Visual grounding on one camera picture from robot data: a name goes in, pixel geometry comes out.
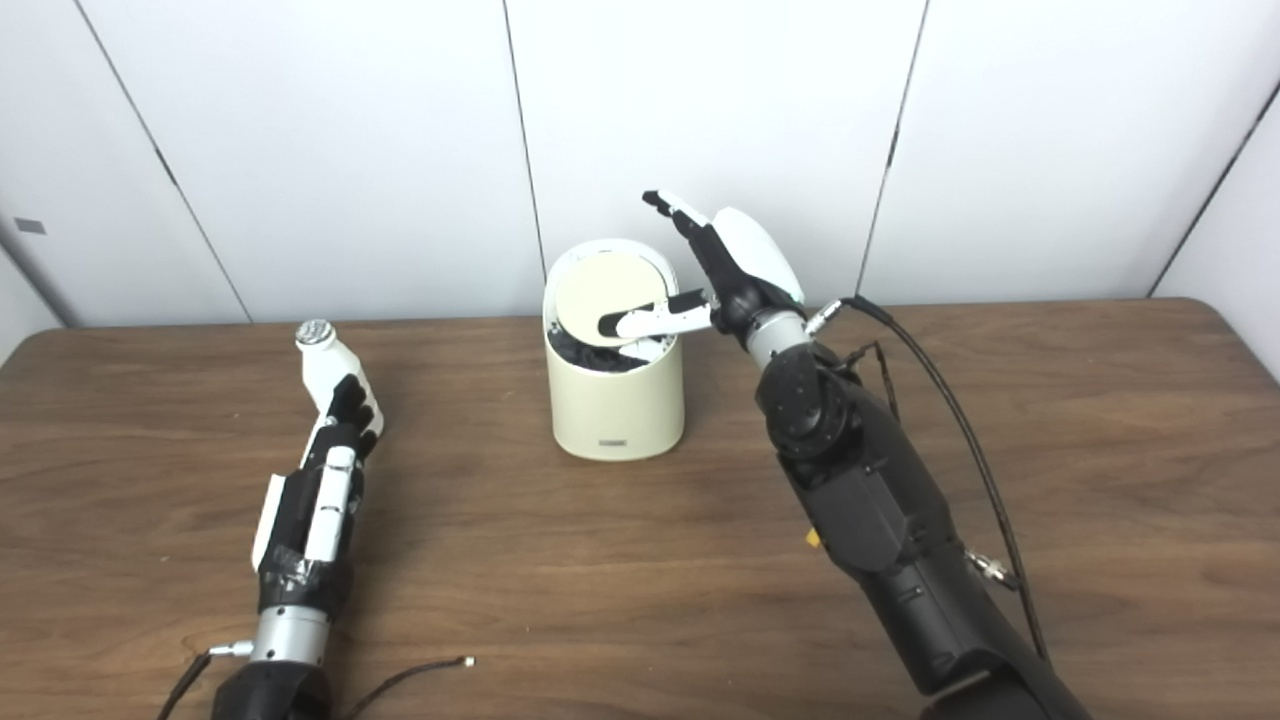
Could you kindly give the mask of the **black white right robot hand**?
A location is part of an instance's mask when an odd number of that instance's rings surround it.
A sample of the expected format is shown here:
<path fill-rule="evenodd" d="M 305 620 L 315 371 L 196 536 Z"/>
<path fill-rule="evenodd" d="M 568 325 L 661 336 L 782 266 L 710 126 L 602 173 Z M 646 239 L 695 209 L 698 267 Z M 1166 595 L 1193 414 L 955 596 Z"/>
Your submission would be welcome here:
<path fill-rule="evenodd" d="M 664 190 L 644 192 L 643 201 L 671 219 L 709 284 L 604 314 L 596 322 L 602 337 L 637 340 L 714 329 L 736 338 L 760 364 L 809 345 L 797 275 L 758 222 L 735 208 L 705 217 Z"/>

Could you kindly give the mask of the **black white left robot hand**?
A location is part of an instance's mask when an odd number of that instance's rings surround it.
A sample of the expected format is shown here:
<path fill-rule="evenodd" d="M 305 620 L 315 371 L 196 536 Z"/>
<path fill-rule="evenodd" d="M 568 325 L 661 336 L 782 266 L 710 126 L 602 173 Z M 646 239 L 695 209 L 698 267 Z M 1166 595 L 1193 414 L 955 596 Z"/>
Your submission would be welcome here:
<path fill-rule="evenodd" d="M 355 587 L 349 546 L 365 493 L 365 462 L 380 432 L 372 393 L 356 374 L 343 375 L 332 401 L 320 411 L 319 427 L 303 452 L 300 468 L 283 477 L 278 500 L 268 506 L 266 539 L 255 561 L 259 611 L 276 606 L 317 610 L 330 621 L 346 610 Z M 337 502 L 337 523 L 317 520 L 321 510 L 323 473 L 330 451 L 351 451 L 349 482 Z"/>

